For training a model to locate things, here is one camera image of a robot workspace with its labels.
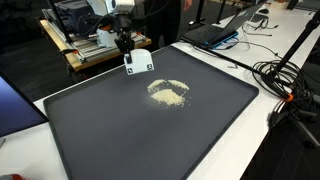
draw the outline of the laptop screen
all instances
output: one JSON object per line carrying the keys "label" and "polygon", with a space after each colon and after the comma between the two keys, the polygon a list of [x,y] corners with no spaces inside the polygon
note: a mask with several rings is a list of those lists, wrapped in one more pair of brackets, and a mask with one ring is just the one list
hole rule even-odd
{"label": "laptop screen", "polygon": [[0,137],[47,121],[0,72]]}

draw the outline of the black mat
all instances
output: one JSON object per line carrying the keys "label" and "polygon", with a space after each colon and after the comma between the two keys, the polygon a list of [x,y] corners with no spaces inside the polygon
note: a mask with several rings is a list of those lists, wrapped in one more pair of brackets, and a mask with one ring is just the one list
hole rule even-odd
{"label": "black mat", "polygon": [[[258,94],[174,47],[153,59],[153,72],[121,67],[45,100],[70,179],[184,179]],[[154,102],[156,79],[185,82],[184,106]]]}

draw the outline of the person's hand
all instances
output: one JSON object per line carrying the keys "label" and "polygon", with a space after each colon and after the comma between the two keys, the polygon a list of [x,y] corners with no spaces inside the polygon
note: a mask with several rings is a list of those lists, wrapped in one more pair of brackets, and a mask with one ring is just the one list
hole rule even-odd
{"label": "person's hand", "polygon": [[184,0],[184,8],[183,10],[186,11],[192,6],[192,0]]}

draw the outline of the table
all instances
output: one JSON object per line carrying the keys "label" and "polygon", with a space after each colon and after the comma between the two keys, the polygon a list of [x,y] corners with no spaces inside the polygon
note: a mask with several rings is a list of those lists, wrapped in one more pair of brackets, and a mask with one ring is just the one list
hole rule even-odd
{"label": "table", "polygon": [[[273,34],[272,37],[249,36],[249,41],[265,45],[283,56],[311,17],[309,12],[302,10],[270,9],[269,25],[279,24],[279,27],[275,30],[263,30],[263,33]],[[230,18],[222,21],[222,24],[225,25],[228,20]],[[239,33],[241,40],[243,35],[241,31]],[[291,61],[301,67],[319,35],[320,28],[309,36]],[[201,53],[186,43],[175,43],[173,45],[232,76],[259,87],[251,73],[243,68],[228,68],[232,65],[231,63]],[[246,48],[245,44],[239,44],[220,53],[248,65],[253,65],[261,60],[274,59],[273,54],[263,48],[251,46],[249,51],[246,51]],[[267,134],[268,115],[279,101],[261,87],[259,89],[260,93],[256,99],[224,133],[191,174],[190,180],[240,179]],[[35,104],[44,112],[43,99],[36,101]],[[0,174],[17,172],[33,179],[67,179],[48,124],[12,134],[8,136],[7,140],[6,144],[0,149]]]}
{"label": "table", "polygon": [[[65,50],[65,49],[69,49],[68,45],[66,42],[64,42],[60,36],[58,35],[58,33],[55,31],[54,28],[52,28],[49,25],[49,22],[47,20],[39,20],[39,25],[43,31],[44,34],[47,34],[48,37],[53,41],[53,43],[58,47],[59,51]],[[135,45],[135,48],[142,48],[145,47],[147,45],[151,44],[151,39],[146,38],[145,42],[141,42],[141,43],[137,43]],[[119,50],[116,50],[114,52],[111,53],[106,53],[105,56],[94,60],[94,61],[88,61],[85,63],[81,63],[79,58],[72,54],[66,54],[64,55],[64,59],[66,60],[67,65],[70,67],[69,72],[71,73],[71,75],[74,75],[74,73],[76,72],[80,72],[83,71],[89,67],[92,67],[94,65],[97,65],[99,63],[105,62],[107,60],[110,60],[112,58],[118,57],[122,55],[122,53]]]}

